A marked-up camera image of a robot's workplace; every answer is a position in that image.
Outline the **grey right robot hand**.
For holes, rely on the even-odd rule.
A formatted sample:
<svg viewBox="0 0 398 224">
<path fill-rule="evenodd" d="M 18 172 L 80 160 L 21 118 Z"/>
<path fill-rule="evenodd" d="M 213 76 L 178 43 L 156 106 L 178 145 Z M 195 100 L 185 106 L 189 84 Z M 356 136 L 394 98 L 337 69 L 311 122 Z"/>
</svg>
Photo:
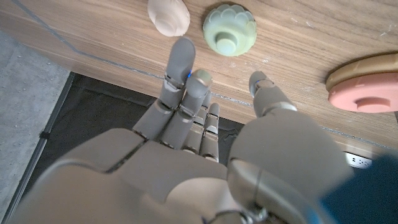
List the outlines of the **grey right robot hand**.
<svg viewBox="0 0 398 224">
<path fill-rule="evenodd" d="M 321 199 L 353 175 L 342 151 L 262 72 L 256 118 L 218 160 L 212 78 L 195 47 L 174 43 L 159 98 L 130 130 L 114 128 L 52 164 L 11 223 L 334 223 Z"/>
</svg>

